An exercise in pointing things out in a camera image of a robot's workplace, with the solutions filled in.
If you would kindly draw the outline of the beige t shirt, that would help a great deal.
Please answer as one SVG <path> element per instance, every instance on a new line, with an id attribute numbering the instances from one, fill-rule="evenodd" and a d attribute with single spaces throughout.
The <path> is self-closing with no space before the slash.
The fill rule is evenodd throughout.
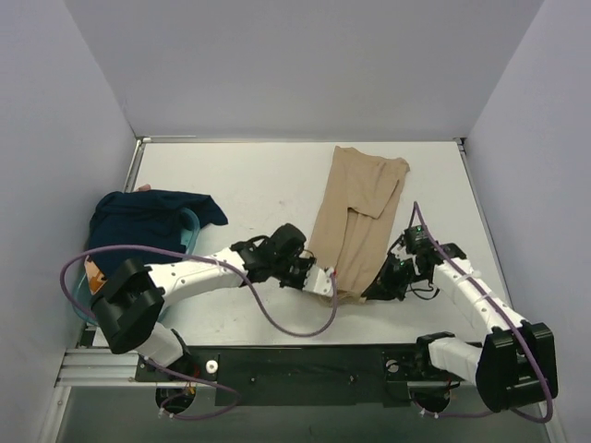
<path id="1" fill-rule="evenodd" d="M 396 211 L 410 172 L 403 158 L 335 147 L 308 250 L 336 270 L 341 302 L 363 303 L 390 245 Z"/>

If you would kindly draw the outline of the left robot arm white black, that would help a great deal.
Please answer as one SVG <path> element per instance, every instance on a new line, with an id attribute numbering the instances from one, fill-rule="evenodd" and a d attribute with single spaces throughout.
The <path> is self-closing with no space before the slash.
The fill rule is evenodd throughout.
<path id="1" fill-rule="evenodd" d="M 201 260 L 146 265 L 126 260 L 91 298 L 90 308 L 114 354 L 135 351 L 168 379 L 184 377 L 193 359 L 180 335 L 162 324 L 163 311 L 190 297 L 275 279 L 283 287 L 329 296 L 332 277 L 291 223 L 272 235 L 237 242 Z"/>

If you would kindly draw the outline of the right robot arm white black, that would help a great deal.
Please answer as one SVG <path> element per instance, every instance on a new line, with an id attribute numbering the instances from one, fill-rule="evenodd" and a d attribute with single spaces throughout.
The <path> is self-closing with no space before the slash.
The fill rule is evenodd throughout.
<path id="1" fill-rule="evenodd" d="M 408 360 L 411 375 L 433 379 L 447 373 L 467 381 L 493 413 L 551 403 L 557 397 L 550 328 L 530 322 L 503 302 L 458 245 L 441 245 L 425 227 L 415 225 L 392 244 L 363 296 L 371 301 L 404 300 L 408 293 L 422 297 L 419 283 L 426 283 L 434 296 L 447 296 L 482 342 L 471 344 L 448 331 L 419 337 Z"/>

